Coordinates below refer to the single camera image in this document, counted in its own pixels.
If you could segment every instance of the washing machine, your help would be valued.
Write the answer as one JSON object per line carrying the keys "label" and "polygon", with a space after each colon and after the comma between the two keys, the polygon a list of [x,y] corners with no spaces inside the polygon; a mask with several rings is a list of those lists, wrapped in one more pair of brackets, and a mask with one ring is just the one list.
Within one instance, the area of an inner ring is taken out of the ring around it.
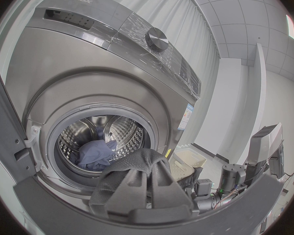
{"label": "washing machine", "polygon": [[172,155],[201,81],[161,30],[113,0],[44,0],[14,49],[6,90],[26,131],[39,182],[70,205],[88,200],[100,171],[72,152],[117,140]]}

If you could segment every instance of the beige plastic basket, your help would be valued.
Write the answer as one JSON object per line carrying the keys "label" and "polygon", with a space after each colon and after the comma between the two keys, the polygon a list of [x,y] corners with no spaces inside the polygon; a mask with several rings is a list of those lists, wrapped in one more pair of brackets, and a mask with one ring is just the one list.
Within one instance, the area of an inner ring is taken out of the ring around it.
{"label": "beige plastic basket", "polygon": [[171,174],[176,181],[179,181],[192,175],[193,167],[203,167],[206,161],[207,159],[194,151],[190,145],[177,147],[170,160]]}

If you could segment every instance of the white curtain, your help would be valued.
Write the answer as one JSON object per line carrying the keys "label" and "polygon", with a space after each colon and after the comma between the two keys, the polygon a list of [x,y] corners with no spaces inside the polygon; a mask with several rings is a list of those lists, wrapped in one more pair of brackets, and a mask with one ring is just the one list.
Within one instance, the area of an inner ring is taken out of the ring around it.
{"label": "white curtain", "polygon": [[[0,73],[5,80],[14,46],[33,10],[42,0],[30,0],[19,13],[5,37],[0,53]],[[202,82],[201,96],[180,140],[180,145],[194,141],[207,114],[219,68],[219,55],[212,34],[192,0],[114,0],[128,7],[151,25],[161,29],[183,55]]]}

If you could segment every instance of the plastic protective film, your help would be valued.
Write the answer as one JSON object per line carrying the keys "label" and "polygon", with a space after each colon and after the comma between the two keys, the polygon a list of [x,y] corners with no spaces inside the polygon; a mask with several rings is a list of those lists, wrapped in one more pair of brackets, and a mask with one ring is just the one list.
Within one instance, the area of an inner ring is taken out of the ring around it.
{"label": "plastic protective film", "polygon": [[201,81],[195,72],[170,42],[169,47],[162,52],[152,50],[145,40],[150,28],[152,25],[132,13],[112,42],[120,46],[118,52],[121,51],[133,64],[148,65],[164,72],[195,99],[199,99]]}

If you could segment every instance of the ceiling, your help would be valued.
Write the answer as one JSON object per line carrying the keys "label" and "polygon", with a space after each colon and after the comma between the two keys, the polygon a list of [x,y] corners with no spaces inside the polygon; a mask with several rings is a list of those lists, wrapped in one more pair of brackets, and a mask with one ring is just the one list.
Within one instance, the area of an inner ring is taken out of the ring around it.
{"label": "ceiling", "polygon": [[294,81],[294,39],[288,36],[286,8],[279,0],[197,0],[222,58],[254,66],[261,43],[266,69]]}

